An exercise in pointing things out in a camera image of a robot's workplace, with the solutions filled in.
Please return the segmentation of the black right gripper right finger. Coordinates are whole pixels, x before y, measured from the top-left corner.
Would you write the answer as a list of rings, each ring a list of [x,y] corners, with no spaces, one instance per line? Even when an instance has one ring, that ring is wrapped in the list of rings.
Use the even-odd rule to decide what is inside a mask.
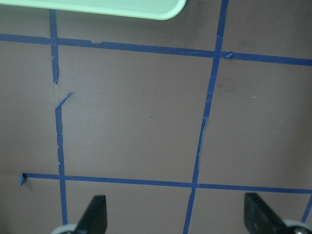
[[[244,195],[244,225],[250,234],[285,234],[288,229],[257,193]]]

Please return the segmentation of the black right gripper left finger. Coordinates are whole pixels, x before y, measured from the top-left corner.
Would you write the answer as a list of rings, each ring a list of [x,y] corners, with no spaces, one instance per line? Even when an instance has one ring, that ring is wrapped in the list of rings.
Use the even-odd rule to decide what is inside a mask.
[[[104,234],[107,230],[106,196],[96,195],[74,229],[75,234]]]

